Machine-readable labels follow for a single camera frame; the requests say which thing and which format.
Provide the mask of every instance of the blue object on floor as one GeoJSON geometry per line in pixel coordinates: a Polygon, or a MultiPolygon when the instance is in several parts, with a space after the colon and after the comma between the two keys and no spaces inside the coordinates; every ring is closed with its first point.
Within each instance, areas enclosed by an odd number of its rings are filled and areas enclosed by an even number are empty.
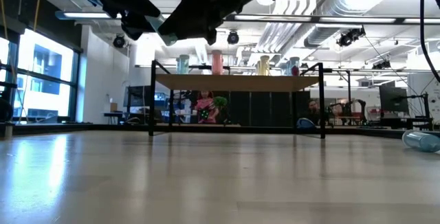
{"type": "Polygon", "coordinates": [[[401,140],[410,148],[421,152],[435,153],[440,151],[440,138],[420,131],[406,131],[401,140]]]}
{"type": "Polygon", "coordinates": [[[316,128],[315,124],[307,118],[300,118],[296,123],[296,128],[312,129],[316,128]]]}

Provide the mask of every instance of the spotlight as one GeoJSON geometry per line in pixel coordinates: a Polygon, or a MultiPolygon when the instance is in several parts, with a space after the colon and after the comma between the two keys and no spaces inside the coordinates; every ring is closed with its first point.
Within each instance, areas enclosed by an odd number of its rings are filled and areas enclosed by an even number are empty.
{"type": "Polygon", "coordinates": [[[356,42],[360,37],[365,36],[365,29],[364,27],[360,29],[351,29],[347,33],[341,34],[341,37],[336,41],[336,43],[340,47],[347,47],[350,46],[353,42],[356,42]]]}
{"type": "Polygon", "coordinates": [[[381,63],[373,65],[372,69],[389,69],[389,68],[391,68],[391,63],[389,60],[385,60],[381,63]]]}
{"type": "Polygon", "coordinates": [[[237,34],[237,31],[231,31],[228,36],[228,44],[236,45],[239,42],[240,38],[237,34]]]}
{"type": "Polygon", "coordinates": [[[113,41],[113,46],[122,49],[126,45],[126,41],[124,39],[124,35],[117,34],[115,40],[113,41]]]}

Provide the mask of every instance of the window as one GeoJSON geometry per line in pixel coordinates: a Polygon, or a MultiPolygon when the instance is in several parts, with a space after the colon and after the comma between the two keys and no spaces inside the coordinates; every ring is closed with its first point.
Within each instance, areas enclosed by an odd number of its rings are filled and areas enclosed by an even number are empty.
{"type": "Polygon", "coordinates": [[[28,117],[46,117],[51,115],[69,115],[69,85],[42,80],[31,76],[19,74],[18,79],[24,86],[17,89],[14,101],[14,116],[20,116],[21,107],[27,112],[28,117]]]}
{"type": "Polygon", "coordinates": [[[26,30],[20,37],[20,69],[72,81],[73,61],[73,50],[43,35],[26,30]]]}
{"type": "Polygon", "coordinates": [[[41,34],[20,36],[14,117],[74,119],[78,54],[41,34]]]}
{"type": "MultiPolygon", "coordinates": [[[[6,65],[8,64],[9,58],[9,41],[4,38],[0,38],[0,60],[1,63],[6,65]]],[[[6,81],[6,70],[0,71],[0,81],[6,81]]]]}

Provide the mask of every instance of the wooden floor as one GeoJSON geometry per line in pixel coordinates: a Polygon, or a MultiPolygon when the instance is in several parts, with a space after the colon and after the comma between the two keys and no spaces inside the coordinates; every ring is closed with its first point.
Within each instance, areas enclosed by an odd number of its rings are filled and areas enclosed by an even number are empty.
{"type": "Polygon", "coordinates": [[[440,223],[398,139],[89,131],[0,142],[0,223],[440,223]]]}

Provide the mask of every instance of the cardboard box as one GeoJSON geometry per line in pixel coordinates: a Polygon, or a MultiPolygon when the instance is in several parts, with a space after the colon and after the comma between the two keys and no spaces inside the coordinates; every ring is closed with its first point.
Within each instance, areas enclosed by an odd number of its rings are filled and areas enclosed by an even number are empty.
{"type": "Polygon", "coordinates": [[[115,112],[118,110],[118,103],[110,103],[110,112],[115,112]]]}

